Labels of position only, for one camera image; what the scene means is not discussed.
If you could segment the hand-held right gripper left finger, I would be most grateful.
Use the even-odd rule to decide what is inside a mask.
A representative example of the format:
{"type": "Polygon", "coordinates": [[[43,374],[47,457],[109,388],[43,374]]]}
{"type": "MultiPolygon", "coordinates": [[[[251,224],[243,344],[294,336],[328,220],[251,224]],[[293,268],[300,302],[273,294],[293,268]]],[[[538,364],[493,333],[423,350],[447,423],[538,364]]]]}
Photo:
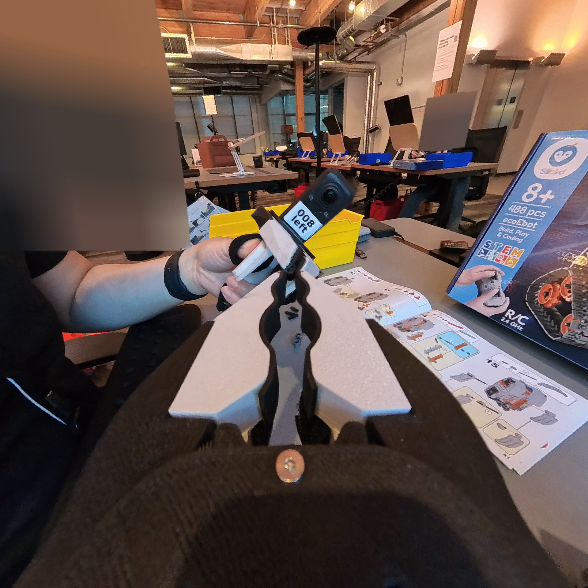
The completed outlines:
{"type": "Polygon", "coordinates": [[[268,445],[279,400],[272,339],[281,328],[284,272],[271,274],[197,333],[201,346],[169,407],[175,417],[203,417],[249,432],[268,445]]]}

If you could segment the yellow plastic bin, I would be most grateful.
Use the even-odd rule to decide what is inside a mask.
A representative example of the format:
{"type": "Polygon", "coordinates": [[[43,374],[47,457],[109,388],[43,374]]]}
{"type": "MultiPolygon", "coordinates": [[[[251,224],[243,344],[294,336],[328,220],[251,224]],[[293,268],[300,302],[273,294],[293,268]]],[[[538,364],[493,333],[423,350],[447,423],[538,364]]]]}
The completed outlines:
{"type": "MultiPolygon", "coordinates": [[[[253,210],[239,210],[210,217],[209,236],[236,238],[257,233],[258,225],[252,218],[253,210]]],[[[315,263],[322,270],[353,262],[363,215],[342,210],[325,227],[306,242],[314,254],[315,263]]]]}

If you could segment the person's left forearm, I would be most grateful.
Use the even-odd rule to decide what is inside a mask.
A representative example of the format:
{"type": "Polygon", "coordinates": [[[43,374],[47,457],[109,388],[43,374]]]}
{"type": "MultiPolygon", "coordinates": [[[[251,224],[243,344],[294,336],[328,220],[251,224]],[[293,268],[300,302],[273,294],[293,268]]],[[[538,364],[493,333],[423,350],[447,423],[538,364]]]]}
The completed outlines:
{"type": "Polygon", "coordinates": [[[166,289],[166,261],[159,258],[93,266],[81,254],[70,251],[32,281],[54,308],[64,332],[110,332],[182,303],[166,289]]]}

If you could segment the beige desk divider panel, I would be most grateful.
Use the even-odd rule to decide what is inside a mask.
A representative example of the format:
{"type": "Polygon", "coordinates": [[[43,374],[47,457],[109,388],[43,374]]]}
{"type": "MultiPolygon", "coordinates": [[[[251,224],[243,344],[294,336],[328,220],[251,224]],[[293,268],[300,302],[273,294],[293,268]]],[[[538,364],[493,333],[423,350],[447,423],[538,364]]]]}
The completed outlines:
{"type": "Polygon", "coordinates": [[[389,128],[389,137],[395,151],[418,149],[419,133],[414,122],[391,126],[389,128]]]}

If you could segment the black desk pad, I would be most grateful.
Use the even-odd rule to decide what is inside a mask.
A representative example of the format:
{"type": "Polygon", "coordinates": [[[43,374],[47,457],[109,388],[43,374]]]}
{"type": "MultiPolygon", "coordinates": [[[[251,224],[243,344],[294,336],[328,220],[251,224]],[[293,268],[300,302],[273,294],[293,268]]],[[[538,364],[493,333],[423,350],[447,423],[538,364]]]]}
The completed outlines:
{"type": "Polygon", "coordinates": [[[452,249],[438,248],[429,251],[430,256],[433,256],[438,260],[444,261],[445,263],[448,263],[456,268],[461,267],[469,253],[470,249],[465,249],[463,251],[454,251],[452,249]]]}

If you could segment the person's left hand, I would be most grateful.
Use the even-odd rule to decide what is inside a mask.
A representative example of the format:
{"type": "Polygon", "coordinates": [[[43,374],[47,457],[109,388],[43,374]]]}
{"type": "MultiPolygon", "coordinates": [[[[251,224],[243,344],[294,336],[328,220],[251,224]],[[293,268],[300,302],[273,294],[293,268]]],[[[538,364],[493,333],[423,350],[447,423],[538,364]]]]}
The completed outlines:
{"type": "Polygon", "coordinates": [[[179,275],[194,295],[223,294],[234,304],[254,290],[256,285],[237,281],[232,271],[235,264],[229,257],[229,247],[234,239],[216,237],[186,249],[179,258],[179,275]]]}

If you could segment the red storage box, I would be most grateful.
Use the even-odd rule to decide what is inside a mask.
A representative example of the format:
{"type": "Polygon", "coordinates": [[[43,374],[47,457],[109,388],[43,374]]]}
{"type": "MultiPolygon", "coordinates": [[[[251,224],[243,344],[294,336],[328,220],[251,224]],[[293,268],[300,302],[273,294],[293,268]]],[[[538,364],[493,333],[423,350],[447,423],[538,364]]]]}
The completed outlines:
{"type": "Polygon", "coordinates": [[[371,202],[369,217],[380,222],[400,216],[405,201],[401,198],[392,200],[374,200],[371,202]]]}

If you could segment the black charger box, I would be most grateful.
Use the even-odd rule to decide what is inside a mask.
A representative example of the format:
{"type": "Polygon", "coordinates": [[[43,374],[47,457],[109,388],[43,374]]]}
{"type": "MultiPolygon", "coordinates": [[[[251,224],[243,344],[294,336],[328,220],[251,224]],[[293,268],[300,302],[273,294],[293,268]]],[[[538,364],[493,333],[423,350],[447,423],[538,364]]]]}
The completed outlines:
{"type": "Polygon", "coordinates": [[[362,219],[362,227],[367,228],[370,231],[371,236],[376,239],[397,235],[397,231],[393,226],[372,218],[364,217],[362,219]]]}

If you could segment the white tilted stand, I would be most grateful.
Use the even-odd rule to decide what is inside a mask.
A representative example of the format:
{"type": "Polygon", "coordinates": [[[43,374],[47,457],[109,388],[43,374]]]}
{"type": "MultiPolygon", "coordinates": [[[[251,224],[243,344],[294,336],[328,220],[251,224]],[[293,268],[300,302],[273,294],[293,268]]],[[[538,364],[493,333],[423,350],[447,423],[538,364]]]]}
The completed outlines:
{"type": "Polygon", "coordinates": [[[233,172],[233,173],[221,173],[220,175],[222,177],[225,177],[225,178],[241,178],[241,177],[244,177],[246,175],[252,175],[252,174],[254,174],[254,172],[246,172],[244,170],[244,167],[243,167],[243,165],[242,165],[242,163],[240,161],[239,154],[237,153],[237,151],[245,143],[248,143],[248,142],[254,140],[255,138],[257,138],[259,136],[262,136],[264,134],[265,134],[265,131],[263,130],[263,131],[260,131],[260,132],[258,132],[256,134],[253,134],[253,135],[251,135],[251,136],[249,136],[247,138],[238,139],[236,141],[228,142],[228,147],[229,147],[229,149],[231,151],[231,155],[233,157],[233,160],[234,160],[235,165],[238,168],[238,170],[236,172],[233,172]]]}

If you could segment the printed instruction sheet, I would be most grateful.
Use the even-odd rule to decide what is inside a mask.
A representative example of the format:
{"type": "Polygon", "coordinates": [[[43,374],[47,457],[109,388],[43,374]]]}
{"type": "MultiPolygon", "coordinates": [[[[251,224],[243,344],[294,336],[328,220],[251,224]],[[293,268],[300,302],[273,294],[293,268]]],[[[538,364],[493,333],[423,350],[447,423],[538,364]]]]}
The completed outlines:
{"type": "Polygon", "coordinates": [[[450,391],[488,449],[524,474],[587,422],[587,401],[433,310],[419,291],[361,267],[323,276],[340,299],[386,328],[450,391]]]}

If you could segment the black wrist band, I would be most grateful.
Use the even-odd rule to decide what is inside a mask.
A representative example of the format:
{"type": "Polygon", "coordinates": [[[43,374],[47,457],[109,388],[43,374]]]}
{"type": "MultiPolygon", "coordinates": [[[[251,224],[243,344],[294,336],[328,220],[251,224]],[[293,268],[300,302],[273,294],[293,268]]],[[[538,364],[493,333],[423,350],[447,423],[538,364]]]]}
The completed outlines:
{"type": "Polygon", "coordinates": [[[171,255],[164,268],[164,284],[168,293],[173,297],[181,301],[191,301],[203,298],[208,293],[205,292],[202,295],[195,295],[189,291],[186,284],[180,277],[179,260],[183,251],[178,251],[171,255]]]}

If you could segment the black pole stand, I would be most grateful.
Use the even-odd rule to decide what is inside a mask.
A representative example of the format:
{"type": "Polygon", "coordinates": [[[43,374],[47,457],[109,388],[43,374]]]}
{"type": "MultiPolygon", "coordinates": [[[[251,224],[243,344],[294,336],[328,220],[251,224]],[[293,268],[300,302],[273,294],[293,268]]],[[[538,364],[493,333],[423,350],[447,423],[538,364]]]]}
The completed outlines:
{"type": "Polygon", "coordinates": [[[316,26],[307,28],[298,33],[298,43],[315,50],[315,125],[316,125],[316,179],[322,172],[322,133],[320,130],[320,45],[331,43],[336,38],[336,30],[331,26],[316,26]]]}

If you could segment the black mesh chair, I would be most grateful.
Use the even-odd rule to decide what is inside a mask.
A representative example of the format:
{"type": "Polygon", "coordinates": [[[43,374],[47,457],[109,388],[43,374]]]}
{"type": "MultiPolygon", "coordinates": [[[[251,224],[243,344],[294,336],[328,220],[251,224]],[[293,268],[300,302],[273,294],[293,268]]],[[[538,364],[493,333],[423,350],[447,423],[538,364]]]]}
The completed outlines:
{"type": "MultiPolygon", "coordinates": [[[[498,162],[507,129],[507,126],[470,129],[465,147],[473,153],[471,164],[498,162]]],[[[479,175],[470,177],[470,187],[465,196],[465,201],[476,201],[486,194],[491,173],[493,172],[486,170],[479,175]]]]}

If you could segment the blue cardboard kit box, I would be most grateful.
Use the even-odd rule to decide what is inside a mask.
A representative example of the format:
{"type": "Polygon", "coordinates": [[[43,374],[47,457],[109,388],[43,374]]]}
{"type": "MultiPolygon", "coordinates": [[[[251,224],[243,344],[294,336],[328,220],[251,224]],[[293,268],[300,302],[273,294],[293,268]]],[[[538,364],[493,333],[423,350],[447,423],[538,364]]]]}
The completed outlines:
{"type": "Polygon", "coordinates": [[[540,135],[447,294],[587,368],[587,131],[540,135]]]}

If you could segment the white wall poster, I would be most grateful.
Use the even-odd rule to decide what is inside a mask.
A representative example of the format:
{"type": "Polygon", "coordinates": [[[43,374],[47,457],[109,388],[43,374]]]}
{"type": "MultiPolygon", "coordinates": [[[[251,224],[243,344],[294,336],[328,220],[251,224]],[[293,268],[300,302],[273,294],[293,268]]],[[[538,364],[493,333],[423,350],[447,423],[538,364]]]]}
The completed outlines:
{"type": "Polygon", "coordinates": [[[439,32],[436,59],[432,82],[436,83],[452,77],[459,46],[459,35],[462,21],[459,21],[439,32]]]}

